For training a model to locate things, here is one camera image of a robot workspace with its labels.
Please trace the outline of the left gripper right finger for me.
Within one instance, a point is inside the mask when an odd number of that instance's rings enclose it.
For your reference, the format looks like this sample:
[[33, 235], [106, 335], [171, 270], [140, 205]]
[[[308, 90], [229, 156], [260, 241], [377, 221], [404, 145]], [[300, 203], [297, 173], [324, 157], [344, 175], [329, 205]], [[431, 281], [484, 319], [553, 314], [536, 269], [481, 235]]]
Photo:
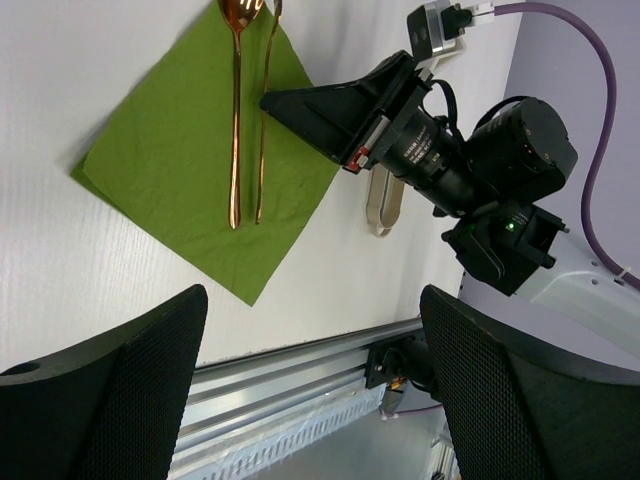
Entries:
[[429, 285], [420, 313], [464, 479], [636, 479], [639, 374]]

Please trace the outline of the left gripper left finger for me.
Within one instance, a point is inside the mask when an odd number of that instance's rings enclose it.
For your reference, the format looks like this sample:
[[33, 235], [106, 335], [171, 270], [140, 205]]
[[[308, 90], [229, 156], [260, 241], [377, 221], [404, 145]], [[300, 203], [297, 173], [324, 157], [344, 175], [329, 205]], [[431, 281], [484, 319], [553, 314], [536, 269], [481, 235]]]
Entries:
[[196, 284], [1, 374], [4, 479], [165, 479], [204, 333]]

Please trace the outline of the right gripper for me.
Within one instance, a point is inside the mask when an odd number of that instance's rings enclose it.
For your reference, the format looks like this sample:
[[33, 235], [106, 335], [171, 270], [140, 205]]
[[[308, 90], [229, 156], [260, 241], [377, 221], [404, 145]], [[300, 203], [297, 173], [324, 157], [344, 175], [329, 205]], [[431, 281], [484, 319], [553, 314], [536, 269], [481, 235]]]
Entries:
[[415, 67], [400, 50], [360, 79], [269, 92], [260, 108], [343, 169], [381, 165], [438, 215], [461, 218], [480, 207], [480, 184], [462, 155], [455, 95]]

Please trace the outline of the copper fork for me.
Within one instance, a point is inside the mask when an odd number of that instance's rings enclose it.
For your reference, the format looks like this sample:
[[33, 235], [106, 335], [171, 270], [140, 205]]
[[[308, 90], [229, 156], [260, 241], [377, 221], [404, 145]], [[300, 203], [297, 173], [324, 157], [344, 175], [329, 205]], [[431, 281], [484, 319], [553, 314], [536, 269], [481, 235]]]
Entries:
[[[274, 37], [279, 28], [283, 13], [283, 1], [273, 1], [273, 23], [271, 31], [268, 37], [266, 53], [264, 58], [264, 75], [263, 75], [263, 93], [266, 94], [269, 85], [269, 72], [270, 72], [270, 60], [271, 52], [273, 49]], [[265, 185], [265, 170], [266, 170], [266, 130], [267, 130], [267, 114], [261, 113], [261, 138], [260, 138], [260, 151], [259, 151], [259, 176], [258, 176], [258, 197], [256, 206], [255, 224], [259, 225], [262, 221], [264, 210], [264, 185]]]

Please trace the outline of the green paper napkin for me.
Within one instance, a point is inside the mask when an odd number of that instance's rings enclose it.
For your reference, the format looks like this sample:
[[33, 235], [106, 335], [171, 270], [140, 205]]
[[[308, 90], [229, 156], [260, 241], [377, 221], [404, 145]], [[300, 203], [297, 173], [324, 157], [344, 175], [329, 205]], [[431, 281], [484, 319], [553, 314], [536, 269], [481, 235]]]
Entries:
[[[241, 34], [241, 224], [229, 225], [233, 37], [209, 6], [111, 115], [72, 177], [248, 305], [294, 245], [337, 167], [267, 119], [262, 221], [255, 224], [264, 58], [273, 17]], [[268, 90], [310, 79], [278, 28]]]

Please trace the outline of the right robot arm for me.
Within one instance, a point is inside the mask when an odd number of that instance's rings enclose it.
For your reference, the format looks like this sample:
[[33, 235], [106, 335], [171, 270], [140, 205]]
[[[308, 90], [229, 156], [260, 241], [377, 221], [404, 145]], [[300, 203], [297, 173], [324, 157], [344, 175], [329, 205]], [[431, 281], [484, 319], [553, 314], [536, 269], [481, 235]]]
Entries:
[[463, 137], [450, 84], [400, 51], [360, 79], [272, 91], [260, 107], [343, 170], [381, 167], [453, 218], [443, 241], [476, 280], [638, 354], [638, 288], [539, 205], [577, 161], [547, 103], [509, 98]]

